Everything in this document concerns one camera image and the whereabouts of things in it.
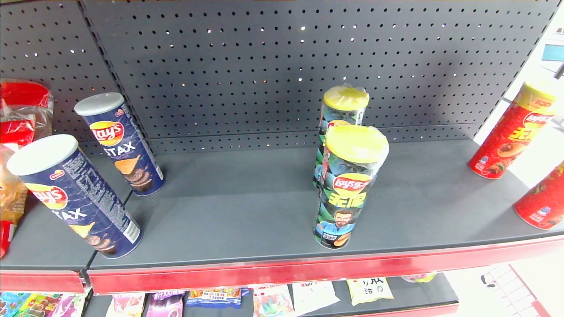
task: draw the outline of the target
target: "lower shelf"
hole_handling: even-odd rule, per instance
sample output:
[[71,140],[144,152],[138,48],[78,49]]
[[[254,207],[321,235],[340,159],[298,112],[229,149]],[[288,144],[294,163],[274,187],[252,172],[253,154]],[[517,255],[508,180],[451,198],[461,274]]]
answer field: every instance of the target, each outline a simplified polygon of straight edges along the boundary
[[[393,316],[393,317],[431,317],[453,314],[458,308],[458,297],[443,274],[429,283],[413,284],[402,278],[388,278],[393,300],[378,300],[371,303],[351,305],[349,288],[345,281],[335,281],[333,286],[340,302],[316,310],[304,316]],[[112,300],[111,296],[93,296],[86,309],[85,317],[103,317]],[[253,316],[253,297],[243,297],[241,308],[204,309],[184,307],[184,317],[251,317]]]

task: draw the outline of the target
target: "yellow snack bag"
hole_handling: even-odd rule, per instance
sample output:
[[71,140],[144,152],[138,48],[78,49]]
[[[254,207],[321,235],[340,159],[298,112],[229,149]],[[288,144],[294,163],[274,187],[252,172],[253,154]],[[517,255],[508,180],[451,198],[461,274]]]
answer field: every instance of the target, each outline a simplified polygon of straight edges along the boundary
[[386,278],[347,280],[352,305],[370,303],[380,298],[394,299]]

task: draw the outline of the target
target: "purple snack bag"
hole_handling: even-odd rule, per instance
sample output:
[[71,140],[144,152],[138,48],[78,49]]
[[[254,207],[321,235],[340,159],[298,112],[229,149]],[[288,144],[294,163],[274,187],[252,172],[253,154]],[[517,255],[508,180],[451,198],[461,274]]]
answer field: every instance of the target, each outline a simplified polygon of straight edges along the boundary
[[151,295],[147,317],[182,317],[184,291],[166,291]]

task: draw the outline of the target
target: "white plastic lid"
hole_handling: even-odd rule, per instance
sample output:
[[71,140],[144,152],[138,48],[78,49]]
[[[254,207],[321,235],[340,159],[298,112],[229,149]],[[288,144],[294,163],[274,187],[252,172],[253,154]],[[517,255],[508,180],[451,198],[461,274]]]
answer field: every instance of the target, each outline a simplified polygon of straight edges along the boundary
[[80,100],[74,111],[80,116],[95,116],[116,109],[124,101],[124,96],[119,93],[99,94]]
[[31,142],[14,153],[6,168],[16,176],[39,173],[61,163],[77,148],[78,141],[72,135],[52,135]]

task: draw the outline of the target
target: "red shelf edge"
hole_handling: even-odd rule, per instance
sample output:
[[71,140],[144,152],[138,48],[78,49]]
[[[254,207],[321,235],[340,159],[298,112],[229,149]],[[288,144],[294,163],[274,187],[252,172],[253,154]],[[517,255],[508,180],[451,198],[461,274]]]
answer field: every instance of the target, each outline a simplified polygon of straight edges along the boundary
[[539,256],[564,247],[564,235],[512,243],[221,265],[88,270],[94,294],[155,292],[163,289],[289,284],[308,280],[401,276],[486,266]]
[[0,270],[0,292],[84,293],[74,271]]

